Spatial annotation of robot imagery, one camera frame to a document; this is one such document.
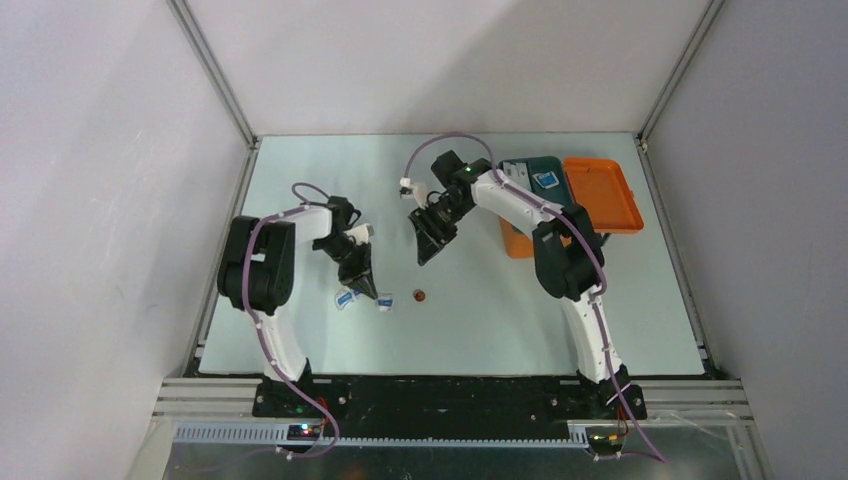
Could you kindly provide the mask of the teal divided tray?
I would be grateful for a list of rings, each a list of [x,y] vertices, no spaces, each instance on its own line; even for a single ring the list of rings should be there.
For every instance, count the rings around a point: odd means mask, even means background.
[[[508,159],[498,167],[509,180],[548,202],[574,203],[562,162],[554,156]]]

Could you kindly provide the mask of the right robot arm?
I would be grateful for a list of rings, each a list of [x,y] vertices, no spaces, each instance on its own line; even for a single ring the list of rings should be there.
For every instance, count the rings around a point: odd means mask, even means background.
[[[577,372],[586,384],[583,408],[596,418],[610,416],[620,407],[630,377],[611,340],[602,303],[608,286],[603,253],[586,209],[548,201],[484,158],[465,163],[448,151],[431,171],[443,187],[435,200],[424,183],[408,176],[399,181],[401,196],[418,205],[408,216],[418,264],[454,240],[458,222],[475,208],[516,227],[532,241],[537,281],[562,305],[577,350]]]

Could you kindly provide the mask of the blue alcohol wipe packet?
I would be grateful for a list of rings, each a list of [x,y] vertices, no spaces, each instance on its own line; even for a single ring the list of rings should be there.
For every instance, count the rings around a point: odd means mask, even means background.
[[[551,189],[560,184],[558,176],[553,171],[538,172],[533,174],[533,179],[542,189]]]

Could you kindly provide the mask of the blue white sachet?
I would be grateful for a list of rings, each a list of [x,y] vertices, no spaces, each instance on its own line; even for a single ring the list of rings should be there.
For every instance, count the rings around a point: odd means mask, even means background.
[[[529,182],[527,164],[524,161],[503,161],[501,163],[501,167],[510,181],[516,183],[525,190],[532,190],[532,186]]]

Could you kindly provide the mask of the orange medicine kit box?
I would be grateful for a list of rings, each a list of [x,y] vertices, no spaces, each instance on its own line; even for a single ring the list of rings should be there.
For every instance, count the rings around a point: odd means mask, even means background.
[[[636,234],[644,228],[635,196],[617,162],[584,157],[558,160],[564,167],[574,203],[587,210],[602,239],[613,234]]]

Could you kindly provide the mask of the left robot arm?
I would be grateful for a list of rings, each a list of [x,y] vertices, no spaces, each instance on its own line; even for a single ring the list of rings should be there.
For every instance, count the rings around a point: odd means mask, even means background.
[[[304,203],[258,218],[232,219],[218,267],[217,291],[245,312],[264,356],[264,375],[283,382],[278,404],[292,416],[304,416],[316,403],[315,388],[301,380],[308,359],[283,319],[295,281],[296,250],[309,244],[338,267],[338,280],[352,300],[379,298],[373,275],[374,228],[359,221],[361,212],[345,197]]]

